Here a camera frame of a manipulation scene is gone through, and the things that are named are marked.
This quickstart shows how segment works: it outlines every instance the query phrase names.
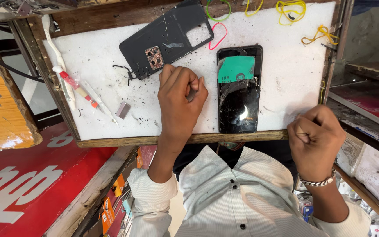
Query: person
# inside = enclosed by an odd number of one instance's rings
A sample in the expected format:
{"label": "person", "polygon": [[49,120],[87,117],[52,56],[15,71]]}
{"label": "person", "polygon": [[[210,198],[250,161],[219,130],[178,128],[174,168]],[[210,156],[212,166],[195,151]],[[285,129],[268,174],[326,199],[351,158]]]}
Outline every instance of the person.
{"label": "person", "polygon": [[[181,168],[174,169],[208,91],[204,78],[185,67],[165,65],[159,78],[162,132],[157,150],[148,170],[134,169],[128,178],[135,197],[131,236],[170,236],[168,210],[170,199],[177,194],[173,170],[179,172],[179,189],[187,211],[177,237],[367,235],[369,216],[359,206],[344,201],[335,181],[306,185],[313,196],[314,212],[305,222],[292,193],[293,176],[284,164],[290,163],[287,159],[279,162],[244,146],[236,150],[240,150],[236,159],[226,161],[206,145],[199,150],[187,149],[184,157],[190,157],[191,150],[199,154],[184,162],[184,167],[181,159]],[[189,102],[186,96],[190,89],[196,93]],[[334,159],[345,140],[345,132],[332,111],[316,106],[298,115],[287,129],[291,158],[299,176],[310,182],[329,180]]]}

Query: orange packaging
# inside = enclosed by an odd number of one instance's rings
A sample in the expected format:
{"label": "orange packaging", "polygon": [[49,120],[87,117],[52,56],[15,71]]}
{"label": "orange packaging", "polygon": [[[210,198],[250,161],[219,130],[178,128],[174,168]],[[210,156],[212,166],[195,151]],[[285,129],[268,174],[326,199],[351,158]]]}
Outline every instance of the orange packaging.
{"label": "orange packaging", "polygon": [[141,155],[141,148],[137,149],[137,168],[141,168],[143,166],[143,156]]}
{"label": "orange packaging", "polygon": [[102,219],[103,234],[106,234],[109,227],[115,220],[115,214],[113,213],[112,205],[110,203],[109,197],[103,198],[103,212],[99,219]]}
{"label": "orange packaging", "polygon": [[122,191],[124,190],[124,176],[122,174],[119,175],[118,179],[113,183],[113,187],[116,187],[113,191],[115,193],[115,197],[119,197],[122,194]]}

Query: shirt cuff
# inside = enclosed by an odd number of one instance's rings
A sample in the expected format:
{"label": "shirt cuff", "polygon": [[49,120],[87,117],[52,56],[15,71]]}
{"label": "shirt cuff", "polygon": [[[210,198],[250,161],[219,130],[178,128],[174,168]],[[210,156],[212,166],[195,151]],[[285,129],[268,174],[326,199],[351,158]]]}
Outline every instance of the shirt cuff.
{"label": "shirt cuff", "polygon": [[361,207],[351,202],[346,202],[349,208],[347,218],[339,223],[329,223],[318,218],[312,217],[309,223],[323,230],[330,237],[349,236],[363,237],[369,232],[371,218],[366,214]]}
{"label": "shirt cuff", "polygon": [[175,175],[172,175],[165,183],[156,183],[150,179],[147,170],[135,168],[127,180],[133,196],[148,204],[161,204],[178,194]]}

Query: chain bracelet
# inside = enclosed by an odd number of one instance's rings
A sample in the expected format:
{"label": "chain bracelet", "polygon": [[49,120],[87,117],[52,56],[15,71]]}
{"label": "chain bracelet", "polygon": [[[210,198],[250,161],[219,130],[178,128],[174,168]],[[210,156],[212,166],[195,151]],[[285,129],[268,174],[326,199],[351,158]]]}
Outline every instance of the chain bracelet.
{"label": "chain bracelet", "polygon": [[334,177],[336,176],[336,170],[334,168],[331,169],[331,176],[326,178],[324,181],[321,182],[311,182],[311,181],[306,181],[302,179],[301,176],[299,176],[299,180],[306,186],[315,186],[315,187],[320,187],[320,186],[325,186],[331,182],[333,182]]}

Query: smartphone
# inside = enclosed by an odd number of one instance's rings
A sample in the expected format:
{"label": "smartphone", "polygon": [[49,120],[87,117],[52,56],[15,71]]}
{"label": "smartphone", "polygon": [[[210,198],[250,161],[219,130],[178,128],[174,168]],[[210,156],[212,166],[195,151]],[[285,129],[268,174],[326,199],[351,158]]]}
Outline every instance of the smartphone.
{"label": "smartphone", "polygon": [[254,57],[253,76],[247,79],[237,75],[236,81],[218,78],[218,131],[220,133],[256,132],[263,48],[260,45],[253,45],[220,49],[217,52],[218,75],[223,66],[221,65],[223,59],[234,56],[247,56],[251,59]]}

